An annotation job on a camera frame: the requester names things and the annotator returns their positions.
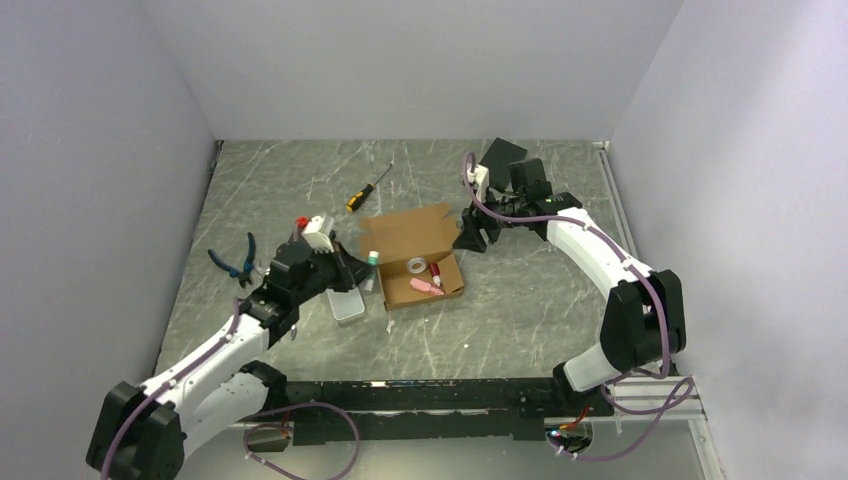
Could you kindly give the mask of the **brown cardboard box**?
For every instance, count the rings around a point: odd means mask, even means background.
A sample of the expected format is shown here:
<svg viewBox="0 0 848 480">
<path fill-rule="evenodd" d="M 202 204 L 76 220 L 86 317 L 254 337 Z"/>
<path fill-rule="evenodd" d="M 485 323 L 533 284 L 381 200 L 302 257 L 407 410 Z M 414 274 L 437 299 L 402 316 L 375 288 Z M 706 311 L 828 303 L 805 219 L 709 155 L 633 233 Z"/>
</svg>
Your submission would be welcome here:
<svg viewBox="0 0 848 480">
<path fill-rule="evenodd" d="M 458 298 L 464 293 L 464 280 L 453 250 L 459 227 L 450 204 L 441 202 L 363 217 L 359 226 L 363 230 L 359 236 L 360 253 L 363 256 L 371 250 L 380 253 L 377 279 L 387 311 Z M 410 287 L 411 278 L 432 283 L 428 269 L 416 275 L 407 271 L 406 263 L 414 257 L 424 257 L 429 264 L 439 265 L 444 295 L 431 296 Z"/>
</svg>

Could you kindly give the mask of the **clear tape roll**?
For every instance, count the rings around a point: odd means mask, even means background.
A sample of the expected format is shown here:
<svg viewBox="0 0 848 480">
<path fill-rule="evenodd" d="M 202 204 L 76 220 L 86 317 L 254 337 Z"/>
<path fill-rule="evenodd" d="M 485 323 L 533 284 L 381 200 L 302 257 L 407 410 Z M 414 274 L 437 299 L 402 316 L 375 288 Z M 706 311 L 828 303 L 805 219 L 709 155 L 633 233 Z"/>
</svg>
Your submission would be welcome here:
<svg viewBox="0 0 848 480">
<path fill-rule="evenodd" d="M 413 275 L 420 274 L 428 269 L 429 263 L 424 257 L 414 257 L 407 261 L 407 271 Z"/>
</svg>

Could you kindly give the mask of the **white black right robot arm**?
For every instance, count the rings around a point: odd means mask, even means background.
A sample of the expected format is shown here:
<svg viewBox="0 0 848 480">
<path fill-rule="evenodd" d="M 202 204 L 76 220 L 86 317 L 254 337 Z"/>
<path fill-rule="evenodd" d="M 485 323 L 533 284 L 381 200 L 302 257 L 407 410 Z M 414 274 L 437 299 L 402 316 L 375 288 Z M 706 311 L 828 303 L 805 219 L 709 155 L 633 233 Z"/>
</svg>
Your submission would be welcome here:
<svg viewBox="0 0 848 480">
<path fill-rule="evenodd" d="M 648 365 L 655 377 L 671 371 L 687 344 L 683 289 L 671 270 L 656 270 L 628 253 L 566 194 L 554 195 L 537 159 L 515 163 L 521 183 L 513 195 L 493 196 L 489 169 L 468 153 L 462 183 L 471 203 L 462 215 L 458 248 L 485 251 L 505 228 L 524 226 L 567 255 L 602 293 L 606 307 L 594 342 L 557 366 L 564 379 L 551 388 L 557 411 L 574 415 L 590 391 Z"/>
</svg>

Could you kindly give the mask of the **pink tube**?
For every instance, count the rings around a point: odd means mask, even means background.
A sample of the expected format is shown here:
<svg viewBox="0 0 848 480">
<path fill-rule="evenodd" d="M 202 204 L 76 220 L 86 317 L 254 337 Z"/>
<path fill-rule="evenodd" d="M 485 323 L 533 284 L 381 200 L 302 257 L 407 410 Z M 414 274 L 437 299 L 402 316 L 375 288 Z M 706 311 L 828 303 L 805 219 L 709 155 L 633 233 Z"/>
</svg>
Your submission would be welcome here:
<svg viewBox="0 0 848 480">
<path fill-rule="evenodd" d="M 423 294 L 431 296 L 442 296 L 445 294 L 440 287 L 419 278 L 411 278 L 409 285 L 413 290 Z"/>
</svg>

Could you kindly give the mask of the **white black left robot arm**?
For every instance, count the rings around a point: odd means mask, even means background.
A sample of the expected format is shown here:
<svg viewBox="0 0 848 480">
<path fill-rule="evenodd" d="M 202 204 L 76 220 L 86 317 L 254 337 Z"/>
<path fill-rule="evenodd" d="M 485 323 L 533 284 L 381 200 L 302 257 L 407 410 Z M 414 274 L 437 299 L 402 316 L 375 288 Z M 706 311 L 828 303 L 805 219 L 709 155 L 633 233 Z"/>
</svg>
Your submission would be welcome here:
<svg viewBox="0 0 848 480">
<path fill-rule="evenodd" d="M 234 300 L 209 339 L 159 375 L 108 392 L 87 465 L 104 479 L 173 479 L 192 453 L 236 421 L 279 417 L 288 402 L 286 377 L 258 356 L 290 333 L 302 304 L 327 290 L 350 292 L 373 272 L 338 242 L 327 252 L 304 240 L 280 245 L 260 286 Z"/>
</svg>

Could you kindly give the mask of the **red white small bottle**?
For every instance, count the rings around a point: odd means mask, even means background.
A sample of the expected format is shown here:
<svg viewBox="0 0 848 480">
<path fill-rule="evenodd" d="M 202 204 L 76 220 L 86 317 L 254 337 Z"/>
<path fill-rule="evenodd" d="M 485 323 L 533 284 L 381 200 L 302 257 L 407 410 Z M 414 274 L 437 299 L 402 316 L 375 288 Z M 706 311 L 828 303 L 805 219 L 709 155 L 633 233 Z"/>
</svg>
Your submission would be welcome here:
<svg viewBox="0 0 848 480">
<path fill-rule="evenodd" d="M 428 271 L 431 276 L 432 283 L 439 289 L 443 288 L 443 280 L 441 277 L 441 270 L 437 263 L 430 263 L 428 265 Z"/>
</svg>

